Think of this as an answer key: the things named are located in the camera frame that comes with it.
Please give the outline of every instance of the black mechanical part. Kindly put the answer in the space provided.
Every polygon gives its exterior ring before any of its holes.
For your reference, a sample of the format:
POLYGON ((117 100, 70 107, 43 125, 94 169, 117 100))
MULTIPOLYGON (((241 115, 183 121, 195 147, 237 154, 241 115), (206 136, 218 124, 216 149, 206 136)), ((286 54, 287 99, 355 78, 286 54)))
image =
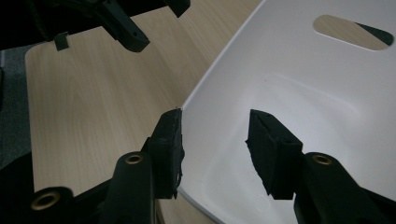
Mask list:
POLYGON ((396 223, 396 202, 361 188, 337 159, 318 152, 303 154, 294 147, 278 153, 287 142, 282 139, 293 137, 272 115, 250 111, 247 146, 253 165, 269 194, 282 192, 282 197, 273 195, 274 199, 296 194, 298 223, 396 223), (274 184, 277 179, 281 184, 274 184))
POLYGON ((253 109, 246 142, 267 194, 274 199, 291 200, 303 143, 274 116, 253 109))
POLYGON ((146 141, 142 151, 147 152, 153 163, 155 197, 176 198, 184 158, 181 135, 181 109, 174 109, 161 115, 157 126, 146 141))
MULTIPOLYGON (((12 13, 0 14, 1 21, 9 21, 2 27, 4 32, 0 35, 0 49, 51 41, 57 34, 67 32, 73 35, 103 25, 125 48, 141 51, 142 46, 147 45, 148 41, 131 20, 125 23, 125 17, 129 19, 138 14, 166 7, 166 4, 163 0, 118 0, 117 3, 118 7, 114 7, 114 0, 10 1, 7 3, 7 10, 12 13)), ((189 8, 190 1, 172 0, 167 4, 179 17, 189 8)))
POLYGON ((150 155, 125 154, 117 161, 99 223, 154 223, 154 199, 150 155))
POLYGON ((74 223, 70 208, 73 207, 73 192, 64 187, 42 189, 35 193, 30 204, 33 223, 74 223))
POLYGON ((181 115, 181 109, 164 113, 142 150, 120 157, 113 177, 100 185, 76 197, 64 187, 35 193, 27 219, 34 224, 154 223, 154 199, 176 197, 181 181, 181 115))

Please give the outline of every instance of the light wood grain surface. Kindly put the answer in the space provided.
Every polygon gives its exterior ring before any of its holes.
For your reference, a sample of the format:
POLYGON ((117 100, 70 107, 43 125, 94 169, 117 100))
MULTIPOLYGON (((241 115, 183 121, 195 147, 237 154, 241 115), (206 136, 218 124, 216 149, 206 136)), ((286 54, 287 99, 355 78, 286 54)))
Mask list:
MULTIPOLYGON (((259 0, 199 0, 133 17, 151 43, 125 50, 103 28, 26 54, 35 190, 75 195, 108 180, 140 150, 163 112, 180 107, 259 0)), ((211 223, 182 197, 160 201, 166 223, 211 223)))

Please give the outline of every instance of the wooden tabletop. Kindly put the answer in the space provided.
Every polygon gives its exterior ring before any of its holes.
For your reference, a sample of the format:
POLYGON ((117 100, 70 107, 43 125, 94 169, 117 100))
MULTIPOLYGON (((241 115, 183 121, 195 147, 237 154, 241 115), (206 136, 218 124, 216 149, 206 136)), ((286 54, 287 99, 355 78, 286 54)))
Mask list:
MULTIPOLYGON (((191 1, 133 17, 151 43, 124 49, 103 29, 26 54, 35 190, 75 195, 111 178, 117 159, 140 150, 160 115, 181 107, 260 0, 191 1)), ((182 197, 159 201, 166 223, 211 223, 182 197)))

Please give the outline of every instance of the black bracket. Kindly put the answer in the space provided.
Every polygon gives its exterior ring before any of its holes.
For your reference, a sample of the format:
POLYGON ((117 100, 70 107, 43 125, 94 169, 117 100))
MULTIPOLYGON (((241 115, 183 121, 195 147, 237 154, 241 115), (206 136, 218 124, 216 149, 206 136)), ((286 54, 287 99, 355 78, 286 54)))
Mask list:
POLYGON ((181 180, 181 114, 181 109, 164 113, 142 150, 121 156, 106 182, 76 197, 65 187, 35 193, 32 223, 155 223, 154 200, 176 196, 181 180))
MULTIPOLYGON (((85 17, 95 18, 130 51, 140 52, 149 44, 149 39, 116 0, 45 0, 45 3, 51 7, 68 7, 85 17)), ((178 17, 190 7, 190 0, 165 0, 165 3, 178 17)))
POLYGON ((336 159, 311 152, 273 115, 250 111, 247 147, 275 200, 294 201, 299 223, 396 223, 396 202, 361 188, 336 159))
POLYGON ((58 51, 69 48, 69 44, 67 43, 68 35, 69 33, 65 32, 53 37, 53 41, 55 42, 55 46, 58 51))

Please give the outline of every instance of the floor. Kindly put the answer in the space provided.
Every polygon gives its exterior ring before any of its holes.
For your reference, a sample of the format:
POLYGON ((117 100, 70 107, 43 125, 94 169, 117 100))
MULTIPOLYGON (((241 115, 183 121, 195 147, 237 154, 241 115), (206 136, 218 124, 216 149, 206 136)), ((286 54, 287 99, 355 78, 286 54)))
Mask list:
POLYGON ((31 151, 24 55, 32 46, 2 50, 0 169, 31 151))

